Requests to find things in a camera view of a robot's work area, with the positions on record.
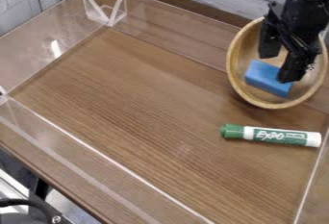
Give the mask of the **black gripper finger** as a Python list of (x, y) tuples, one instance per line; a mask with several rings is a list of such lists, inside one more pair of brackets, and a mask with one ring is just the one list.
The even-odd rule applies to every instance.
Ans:
[(315, 63), (316, 56), (315, 52), (289, 52), (280, 68), (280, 82), (285, 84), (301, 81)]
[(280, 54), (281, 42), (277, 29), (266, 22), (260, 31), (258, 55), (261, 59), (271, 59)]

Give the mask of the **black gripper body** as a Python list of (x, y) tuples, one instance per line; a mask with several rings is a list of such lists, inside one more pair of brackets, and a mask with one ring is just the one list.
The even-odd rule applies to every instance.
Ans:
[(273, 1), (264, 22), (277, 29), (288, 52), (320, 54), (319, 34), (329, 24), (329, 0)]

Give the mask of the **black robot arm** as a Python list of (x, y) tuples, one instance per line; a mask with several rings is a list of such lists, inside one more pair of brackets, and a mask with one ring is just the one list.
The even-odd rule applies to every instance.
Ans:
[(285, 47), (288, 55), (279, 81), (301, 81), (316, 57), (323, 53), (320, 33), (329, 25), (329, 0), (285, 0), (269, 3), (260, 31), (258, 55), (269, 59)]

